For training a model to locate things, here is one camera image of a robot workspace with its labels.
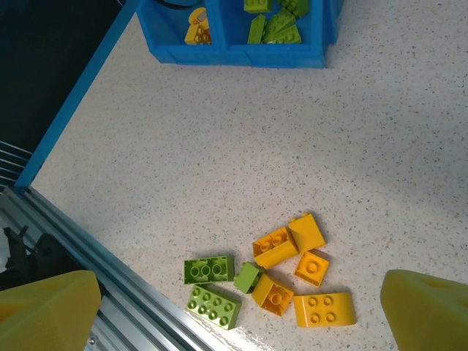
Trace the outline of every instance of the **white speckled surface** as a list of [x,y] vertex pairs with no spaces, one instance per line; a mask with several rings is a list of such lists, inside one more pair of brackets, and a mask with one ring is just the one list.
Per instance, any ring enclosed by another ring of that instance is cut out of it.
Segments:
[[[239,328],[214,333],[238,350],[395,350],[388,269],[468,282],[467,10],[348,1],[318,71],[162,66],[134,18],[34,187],[181,308],[183,259],[239,267],[312,210],[332,257],[320,291],[349,288],[358,324],[300,329],[293,307],[244,296]],[[274,275],[317,291],[297,260]]]

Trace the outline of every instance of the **green lego brick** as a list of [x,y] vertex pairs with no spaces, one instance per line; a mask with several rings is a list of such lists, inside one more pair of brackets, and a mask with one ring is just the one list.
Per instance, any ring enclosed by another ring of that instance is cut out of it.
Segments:
[[233,280],[234,259],[231,256],[184,261],[184,284],[221,283]]
[[187,308],[203,319],[230,330],[235,327],[241,304],[239,301],[195,285],[190,293]]
[[310,0],[278,0],[278,4],[283,5],[296,18],[303,17],[310,11]]
[[234,276],[234,286],[244,294],[251,294],[263,273],[265,273],[263,268],[244,262],[241,272]]
[[244,0],[244,11],[248,13],[271,12],[273,0]]
[[258,15],[252,20],[250,25],[249,38],[247,44],[261,44],[263,36],[263,28],[265,28],[266,17],[265,15]]
[[301,36],[297,26],[283,29],[272,36],[267,44],[301,44]]
[[265,26],[265,33],[262,41],[269,42],[271,38],[283,29],[292,26],[295,23],[295,17],[286,9],[280,9]]

